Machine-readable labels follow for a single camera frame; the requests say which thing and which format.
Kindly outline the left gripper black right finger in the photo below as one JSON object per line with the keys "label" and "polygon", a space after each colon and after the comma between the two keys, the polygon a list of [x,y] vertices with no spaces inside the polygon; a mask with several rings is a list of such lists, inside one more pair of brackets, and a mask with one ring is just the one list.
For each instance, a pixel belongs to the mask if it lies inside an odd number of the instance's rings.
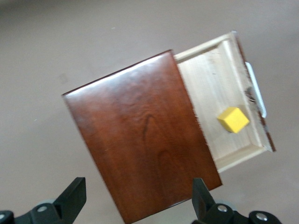
{"label": "left gripper black right finger", "polygon": [[230,206],[216,203],[203,179],[192,182],[192,204],[197,219],[194,224],[280,224],[281,221],[266,211],[252,211],[248,217],[241,215]]}

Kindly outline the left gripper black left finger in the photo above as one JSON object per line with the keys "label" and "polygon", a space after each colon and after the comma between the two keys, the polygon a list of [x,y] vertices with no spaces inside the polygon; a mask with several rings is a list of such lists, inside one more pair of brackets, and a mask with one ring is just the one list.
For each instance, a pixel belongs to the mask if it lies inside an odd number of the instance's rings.
{"label": "left gripper black left finger", "polygon": [[86,181],[75,178],[52,203],[42,203],[15,217],[10,210],[0,212],[2,224],[72,224],[86,203]]}

